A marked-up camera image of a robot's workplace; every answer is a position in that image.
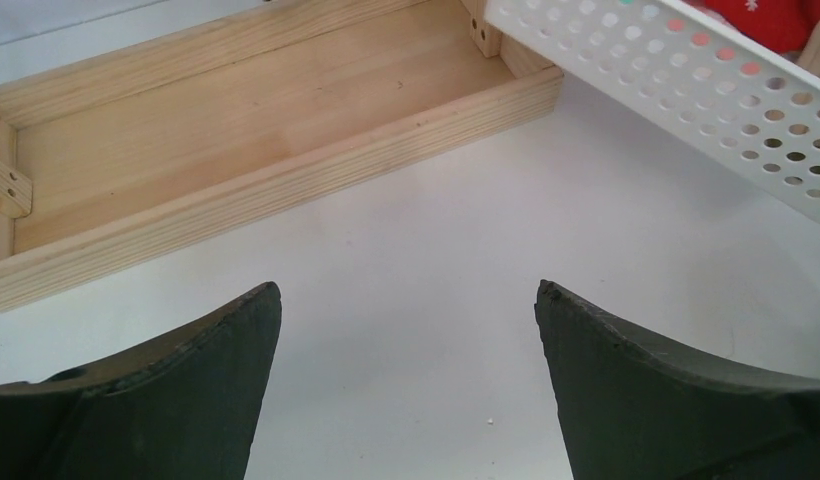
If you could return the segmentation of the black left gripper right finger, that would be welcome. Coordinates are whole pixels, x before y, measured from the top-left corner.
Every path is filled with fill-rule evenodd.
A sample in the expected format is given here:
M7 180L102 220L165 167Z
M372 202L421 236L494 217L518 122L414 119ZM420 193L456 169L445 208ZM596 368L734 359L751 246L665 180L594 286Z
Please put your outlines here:
M542 281L534 306L577 479L820 479L820 380L706 353Z

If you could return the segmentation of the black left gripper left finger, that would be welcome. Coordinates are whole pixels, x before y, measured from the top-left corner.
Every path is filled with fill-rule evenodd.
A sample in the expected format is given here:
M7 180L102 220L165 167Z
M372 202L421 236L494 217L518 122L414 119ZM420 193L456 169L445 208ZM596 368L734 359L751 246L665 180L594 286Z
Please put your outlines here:
M262 283L38 383L0 385L0 479L241 479L282 325Z

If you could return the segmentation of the white perforated plastic basket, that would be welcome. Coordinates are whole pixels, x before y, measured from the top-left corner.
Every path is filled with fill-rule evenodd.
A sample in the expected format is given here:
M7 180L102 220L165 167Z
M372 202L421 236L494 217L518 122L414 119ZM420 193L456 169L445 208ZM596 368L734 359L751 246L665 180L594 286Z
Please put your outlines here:
M820 78L682 1L491 1L486 21L820 223Z

